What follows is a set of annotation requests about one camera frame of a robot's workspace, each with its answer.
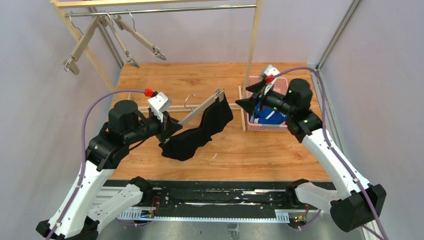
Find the blue underwear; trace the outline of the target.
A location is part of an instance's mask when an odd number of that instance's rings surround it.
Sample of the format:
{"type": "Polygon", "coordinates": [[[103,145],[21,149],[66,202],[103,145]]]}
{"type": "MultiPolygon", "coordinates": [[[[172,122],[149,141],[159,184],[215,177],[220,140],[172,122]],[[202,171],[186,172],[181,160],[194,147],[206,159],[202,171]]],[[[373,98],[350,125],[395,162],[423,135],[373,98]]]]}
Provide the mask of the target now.
{"type": "Polygon", "coordinates": [[[252,124],[262,125],[281,125],[284,124],[288,117],[271,107],[263,106],[261,102],[256,105],[253,115],[249,115],[248,122],[252,124]]]}

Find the black underwear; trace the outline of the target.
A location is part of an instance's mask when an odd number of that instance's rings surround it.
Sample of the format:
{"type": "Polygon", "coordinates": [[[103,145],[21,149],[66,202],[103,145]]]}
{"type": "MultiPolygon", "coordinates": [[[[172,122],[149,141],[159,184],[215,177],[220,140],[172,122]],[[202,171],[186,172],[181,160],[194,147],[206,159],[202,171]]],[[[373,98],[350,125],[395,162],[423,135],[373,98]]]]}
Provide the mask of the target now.
{"type": "Polygon", "coordinates": [[[185,130],[170,137],[166,143],[160,143],[161,155],[165,158],[186,161],[191,159],[198,148],[211,142],[212,136],[224,130],[234,119],[227,97],[216,99],[205,109],[198,127],[185,130]]]}

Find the hanger holding black underwear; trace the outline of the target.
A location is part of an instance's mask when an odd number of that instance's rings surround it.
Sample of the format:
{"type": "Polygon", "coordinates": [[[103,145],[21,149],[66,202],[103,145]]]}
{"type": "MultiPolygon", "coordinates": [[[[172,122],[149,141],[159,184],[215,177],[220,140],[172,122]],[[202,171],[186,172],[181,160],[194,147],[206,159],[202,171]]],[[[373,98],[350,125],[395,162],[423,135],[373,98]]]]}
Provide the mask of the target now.
{"type": "Polygon", "coordinates": [[[225,89],[217,88],[215,93],[207,98],[204,102],[199,104],[194,110],[192,110],[188,115],[186,115],[182,120],[178,122],[179,125],[185,126],[187,123],[192,121],[195,117],[202,114],[208,107],[218,99],[220,102],[224,99],[225,89]]]}

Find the beige clip hanger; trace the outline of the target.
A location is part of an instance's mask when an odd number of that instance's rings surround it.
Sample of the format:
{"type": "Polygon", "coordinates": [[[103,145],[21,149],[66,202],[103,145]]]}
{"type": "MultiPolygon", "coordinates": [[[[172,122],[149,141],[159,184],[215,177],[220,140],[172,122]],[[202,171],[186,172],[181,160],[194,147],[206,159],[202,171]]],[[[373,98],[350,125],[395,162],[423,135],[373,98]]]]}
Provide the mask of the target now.
{"type": "Polygon", "coordinates": [[[129,52],[129,50],[126,48],[124,42],[122,41],[120,35],[116,31],[113,18],[107,12],[106,12],[106,15],[107,15],[107,17],[106,17],[107,25],[109,26],[114,38],[116,39],[117,43],[119,44],[120,48],[122,49],[122,51],[125,55],[125,59],[124,59],[125,63],[127,65],[132,66],[132,67],[140,68],[140,65],[134,60],[131,53],[129,52]]]}

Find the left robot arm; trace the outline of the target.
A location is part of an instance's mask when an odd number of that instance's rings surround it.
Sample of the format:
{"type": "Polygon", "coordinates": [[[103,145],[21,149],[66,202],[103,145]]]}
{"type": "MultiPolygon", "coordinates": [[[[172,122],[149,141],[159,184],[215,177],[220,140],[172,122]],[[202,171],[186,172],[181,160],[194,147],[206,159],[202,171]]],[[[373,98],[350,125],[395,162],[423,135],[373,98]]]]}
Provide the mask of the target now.
{"type": "Polygon", "coordinates": [[[79,173],[57,212],[38,223],[36,231],[50,240],[95,240],[100,232],[129,207],[152,198],[153,187],[140,176],[106,202],[93,207],[101,188],[130,153],[130,148],[151,137],[164,141],[181,129],[167,109],[169,99],[161,95],[148,100],[144,116],[132,100],[118,101],[108,121],[85,148],[79,173]]]}

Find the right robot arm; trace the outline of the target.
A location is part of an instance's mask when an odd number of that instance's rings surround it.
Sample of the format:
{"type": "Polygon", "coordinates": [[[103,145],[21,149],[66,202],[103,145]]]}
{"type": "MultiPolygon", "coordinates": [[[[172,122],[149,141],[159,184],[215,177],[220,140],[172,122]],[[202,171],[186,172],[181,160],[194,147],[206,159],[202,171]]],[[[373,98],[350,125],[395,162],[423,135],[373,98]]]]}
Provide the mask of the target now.
{"type": "Polygon", "coordinates": [[[286,115],[289,132],[315,156],[335,187],[328,190],[301,178],[286,188],[289,204],[292,207],[308,204],[329,213],[344,232],[375,221],[381,214],[386,190],[364,178],[333,143],[322,120],[310,109],[313,92],[309,83],[295,78],[286,94],[272,88],[267,90],[268,85],[262,80],[248,86],[251,96],[236,100],[236,104],[249,114],[260,106],[286,115]]]}

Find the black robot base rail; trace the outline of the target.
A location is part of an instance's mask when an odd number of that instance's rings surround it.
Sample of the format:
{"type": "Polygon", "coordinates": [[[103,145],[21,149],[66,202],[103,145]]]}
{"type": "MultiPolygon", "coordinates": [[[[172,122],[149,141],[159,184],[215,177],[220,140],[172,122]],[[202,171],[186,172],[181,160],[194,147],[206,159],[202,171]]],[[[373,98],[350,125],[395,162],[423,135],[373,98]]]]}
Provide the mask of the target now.
{"type": "Polygon", "coordinates": [[[287,181],[152,180],[146,200],[117,219],[150,222],[282,223],[302,226],[317,212],[304,203],[291,206],[287,181]]]}

